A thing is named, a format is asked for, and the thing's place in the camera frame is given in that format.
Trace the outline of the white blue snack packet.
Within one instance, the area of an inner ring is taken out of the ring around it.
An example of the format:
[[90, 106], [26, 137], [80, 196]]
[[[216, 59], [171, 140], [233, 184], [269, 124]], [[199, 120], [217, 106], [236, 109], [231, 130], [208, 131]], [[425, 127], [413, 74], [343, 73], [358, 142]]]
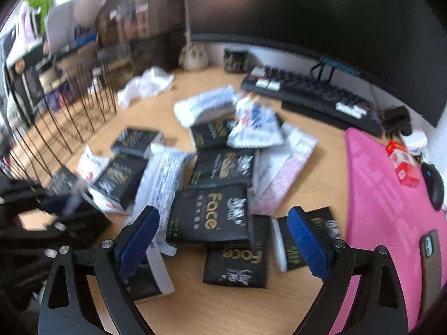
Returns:
[[247, 94], [239, 98], [236, 121], [227, 139], [230, 147], [261, 149], [284, 143], [275, 112], [259, 95]]

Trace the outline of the small cream sack ornament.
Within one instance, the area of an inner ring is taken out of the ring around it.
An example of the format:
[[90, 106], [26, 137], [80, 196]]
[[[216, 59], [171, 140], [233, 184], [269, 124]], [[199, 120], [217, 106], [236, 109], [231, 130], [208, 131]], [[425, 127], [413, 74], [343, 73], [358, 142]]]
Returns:
[[180, 53], [179, 64], [190, 72], [206, 69], [209, 61], [204, 45], [200, 42], [187, 43]]

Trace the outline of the white printed wipes pack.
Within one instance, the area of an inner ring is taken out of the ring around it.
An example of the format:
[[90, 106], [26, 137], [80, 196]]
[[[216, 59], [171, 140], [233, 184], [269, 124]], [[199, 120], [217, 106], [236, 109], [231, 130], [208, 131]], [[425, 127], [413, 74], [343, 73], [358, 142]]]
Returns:
[[195, 153], [152, 143], [149, 161], [136, 192], [133, 212], [126, 220], [127, 225], [132, 224], [146, 206], [155, 207], [160, 215], [160, 224], [154, 241], [167, 256], [174, 256], [177, 252], [166, 240], [170, 209], [175, 193], [182, 187], [185, 168], [195, 156]]

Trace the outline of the green plush toy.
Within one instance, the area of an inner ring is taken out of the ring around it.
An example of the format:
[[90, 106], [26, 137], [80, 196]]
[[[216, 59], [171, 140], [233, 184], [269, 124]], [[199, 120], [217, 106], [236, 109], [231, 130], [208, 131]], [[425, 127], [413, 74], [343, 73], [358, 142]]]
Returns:
[[49, 11], [53, 7], [53, 0], [23, 0], [28, 3], [28, 5], [40, 13], [40, 25], [39, 32], [43, 34], [46, 31], [45, 21], [49, 14]]

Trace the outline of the crumpled white tissue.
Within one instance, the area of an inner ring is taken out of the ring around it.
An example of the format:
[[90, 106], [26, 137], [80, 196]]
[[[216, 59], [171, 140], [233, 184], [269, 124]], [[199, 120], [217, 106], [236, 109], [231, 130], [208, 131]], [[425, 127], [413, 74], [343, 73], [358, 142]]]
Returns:
[[131, 79], [126, 86], [117, 92], [117, 106], [126, 109], [133, 100], [152, 98], [162, 92], [170, 91], [174, 75], [160, 67], [152, 67], [141, 76]]

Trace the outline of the pink desk mat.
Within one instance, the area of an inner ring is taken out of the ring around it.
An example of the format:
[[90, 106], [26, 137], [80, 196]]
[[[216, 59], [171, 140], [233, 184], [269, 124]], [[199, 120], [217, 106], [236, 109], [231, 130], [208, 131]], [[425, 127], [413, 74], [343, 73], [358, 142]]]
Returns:
[[348, 158], [346, 241], [353, 248], [390, 251], [401, 283], [408, 326], [418, 319], [422, 272], [420, 238], [437, 230], [441, 249], [441, 282], [446, 282], [446, 214], [436, 212], [423, 182], [409, 188], [398, 181], [385, 146], [362, 131], [345, 134]]

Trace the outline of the dark glass jar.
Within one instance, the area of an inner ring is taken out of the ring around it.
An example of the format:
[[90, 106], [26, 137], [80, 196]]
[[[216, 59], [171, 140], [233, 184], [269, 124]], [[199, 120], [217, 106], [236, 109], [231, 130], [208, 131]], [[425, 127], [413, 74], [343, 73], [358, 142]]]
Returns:
[[246, 73], [249, 68], [249, 52], [247, 50], [224, 49], [223, 68], [227, 73]]

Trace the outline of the red white small box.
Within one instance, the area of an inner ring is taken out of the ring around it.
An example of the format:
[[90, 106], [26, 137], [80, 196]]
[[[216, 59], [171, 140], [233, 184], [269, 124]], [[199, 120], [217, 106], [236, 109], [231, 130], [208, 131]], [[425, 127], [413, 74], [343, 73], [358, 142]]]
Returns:
[[399, 183], [409, 188], [416, 188], [420, 183], [419, 168], [407, 148], [401, 143], [389, 140], [386, 152], [392, 161]]

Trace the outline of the pink white long pack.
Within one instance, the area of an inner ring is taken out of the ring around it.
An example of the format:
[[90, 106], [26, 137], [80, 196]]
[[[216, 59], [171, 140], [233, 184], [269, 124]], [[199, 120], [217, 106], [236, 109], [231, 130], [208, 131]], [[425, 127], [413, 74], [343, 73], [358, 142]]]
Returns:
[[273, 216], [303, 170], [318, 140], [288, 123], [281, 127], [284, 143], [266, 147], [258, 161], [258, 185], [249, 201], [249, 212]]

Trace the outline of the black computer monitor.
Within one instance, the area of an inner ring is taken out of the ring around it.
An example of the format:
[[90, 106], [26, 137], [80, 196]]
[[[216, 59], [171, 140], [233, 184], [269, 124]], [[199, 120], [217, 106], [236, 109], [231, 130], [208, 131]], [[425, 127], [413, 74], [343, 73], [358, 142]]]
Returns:
[[446, 105], [446, 25], [426, 0], [186, 0], [192, 39], [322, 59], [436, 125]]

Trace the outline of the white tissue pack far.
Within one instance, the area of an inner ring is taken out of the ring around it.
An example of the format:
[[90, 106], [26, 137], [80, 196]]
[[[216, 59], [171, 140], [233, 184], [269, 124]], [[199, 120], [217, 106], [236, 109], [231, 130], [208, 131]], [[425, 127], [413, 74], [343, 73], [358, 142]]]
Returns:
[[233, 113], [237, 100], [236, 90], [228, 85], [178, 101], [173, 112], [181, 126], [190, 128]]

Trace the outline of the black mechanical keyboard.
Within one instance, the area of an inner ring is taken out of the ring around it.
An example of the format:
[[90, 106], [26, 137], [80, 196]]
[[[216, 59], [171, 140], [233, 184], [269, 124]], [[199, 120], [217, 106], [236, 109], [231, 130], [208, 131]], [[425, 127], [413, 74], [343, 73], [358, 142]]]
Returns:
[[350, 127], [380, 137], [383, 126], [374, 104], [327, 80], [278, 67], [255, 67], [241, 89], [280, 100], [286, 111], [323, 121], [340, 129]]

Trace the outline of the brown desktop organizer shelf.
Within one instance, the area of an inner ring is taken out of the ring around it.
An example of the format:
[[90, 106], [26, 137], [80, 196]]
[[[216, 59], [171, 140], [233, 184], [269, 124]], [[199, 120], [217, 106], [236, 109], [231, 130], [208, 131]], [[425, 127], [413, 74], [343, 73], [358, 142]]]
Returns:
[[135, 75], [172, 71], [186, 44], [185, 0], [106, 0], [96, 29], [100, 60], [129, 61]]

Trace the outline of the phone in brown case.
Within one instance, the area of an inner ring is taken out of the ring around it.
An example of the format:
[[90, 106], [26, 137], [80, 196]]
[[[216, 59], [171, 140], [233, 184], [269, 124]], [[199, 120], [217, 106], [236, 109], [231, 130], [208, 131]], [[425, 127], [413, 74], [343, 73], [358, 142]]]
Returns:
[[441, 290], [442, 260], [439, 235], [436, 229], [429, 231], [420, 238], [420, 258], [422, 287], [419, 320], [433, 305]]

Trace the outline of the black computer mouse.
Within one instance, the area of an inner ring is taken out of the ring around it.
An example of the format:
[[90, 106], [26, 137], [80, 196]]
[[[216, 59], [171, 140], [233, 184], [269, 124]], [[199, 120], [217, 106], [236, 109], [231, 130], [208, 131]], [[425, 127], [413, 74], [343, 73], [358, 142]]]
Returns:
[[421, 164], [421, 172], [433, 209], [440, 211], [442, 209], [445, 196], [445, 187], [442, 176], [435, 165], [428, 162], [423, 162]]

